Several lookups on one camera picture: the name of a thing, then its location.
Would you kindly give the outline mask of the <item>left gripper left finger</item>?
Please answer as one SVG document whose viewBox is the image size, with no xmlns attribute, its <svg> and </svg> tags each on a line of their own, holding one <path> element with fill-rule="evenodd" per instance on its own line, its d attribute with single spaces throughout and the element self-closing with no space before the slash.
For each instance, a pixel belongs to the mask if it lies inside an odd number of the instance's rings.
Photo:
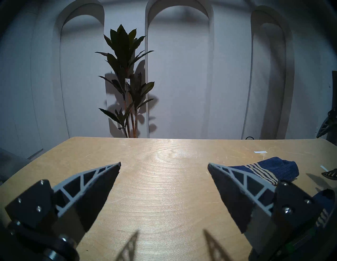
<svg viewBox="0 0 337 261">
<path fill-rule="evenodd" d="M 53 188 L 41 179 L 5 206 L 11 221 L 26 229 L 79 244 L 102 210 L 121 162 L 72 175 Z"/>
</svg>

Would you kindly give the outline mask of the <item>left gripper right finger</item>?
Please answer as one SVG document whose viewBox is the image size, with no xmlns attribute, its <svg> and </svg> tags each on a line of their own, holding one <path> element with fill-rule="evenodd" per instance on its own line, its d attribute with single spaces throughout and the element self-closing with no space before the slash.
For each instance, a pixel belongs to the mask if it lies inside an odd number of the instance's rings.
<svg viewBox="0 0 337 261">
<path fill-rule="evenodd" d="M 322 207 L 292 182 L 276 186 L 250 172 L 208 164 L 229 214 L 252 246 L 249 261 L 296 260 L 318 237 Z"/>
</svg>

